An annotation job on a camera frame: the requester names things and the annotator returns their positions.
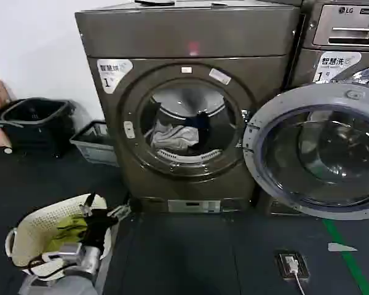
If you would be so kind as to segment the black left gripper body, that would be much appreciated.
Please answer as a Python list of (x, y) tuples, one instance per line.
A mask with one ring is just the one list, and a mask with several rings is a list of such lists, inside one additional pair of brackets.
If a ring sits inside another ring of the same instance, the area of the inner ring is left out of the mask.
[(84, 218), (87, 230), (81, 239), (84, 246), (103, 250), (106, 231), (118, 223), (117, 217), (108, 216), (108, 209), (93, 209), (92, 215)]

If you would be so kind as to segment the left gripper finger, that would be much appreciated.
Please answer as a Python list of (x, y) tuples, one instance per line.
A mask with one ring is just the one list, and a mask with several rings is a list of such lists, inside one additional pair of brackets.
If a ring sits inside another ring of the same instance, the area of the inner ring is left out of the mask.
[(117, 220), (125, 219), (132, 212), (130, 205), (120, 205), (107, 213), (107, 216)]
[(84, 202), (83, 205), (81, 205), (81, 212), (83, 216), (91, 216), (92, 215), (92, 204), (93, 201), (95, 199), (96, 193), (90, 193), (87, 198), (86, 201)]

